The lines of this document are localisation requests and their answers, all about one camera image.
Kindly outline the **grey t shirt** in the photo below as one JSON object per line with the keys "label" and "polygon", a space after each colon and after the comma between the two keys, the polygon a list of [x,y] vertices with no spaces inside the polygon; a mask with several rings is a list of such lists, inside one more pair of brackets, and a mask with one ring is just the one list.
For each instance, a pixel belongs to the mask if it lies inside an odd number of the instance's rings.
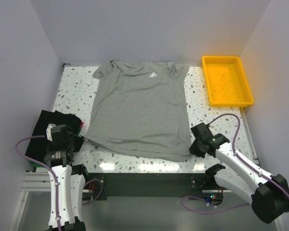
{"label": "grey t shirt", "polygon": [[188,71],[175,62],[105,62],[93,73],[99,85],[85,137],[118,154],[188,160]]}

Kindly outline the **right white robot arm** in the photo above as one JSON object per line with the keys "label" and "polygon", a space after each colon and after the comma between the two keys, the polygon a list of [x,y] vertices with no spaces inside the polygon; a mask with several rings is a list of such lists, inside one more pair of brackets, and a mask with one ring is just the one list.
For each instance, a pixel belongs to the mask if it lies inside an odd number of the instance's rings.
{"label": "right white robot arm", "polygon": [[223,134],[214,133],[205,123],[191,128],[195,137],[189,152],[220,161],[206,170],[205,184],[210,189],[226,188],[246,201],[264,223],[271,223],[289,212],[289,186],[280,174],[272,175],[254,164]]}

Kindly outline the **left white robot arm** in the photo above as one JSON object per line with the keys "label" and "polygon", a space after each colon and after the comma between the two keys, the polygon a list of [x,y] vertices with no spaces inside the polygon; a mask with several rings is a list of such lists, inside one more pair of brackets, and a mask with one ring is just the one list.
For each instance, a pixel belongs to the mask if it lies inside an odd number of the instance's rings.
{"label": "left white robot arm", "polygon": [[90,184],[84,165],[72,166],[76,146],[73,130],[67,125],[49,124],[44,158],[51,185],[50,231],[84,231],[81,218],[82,189]]}

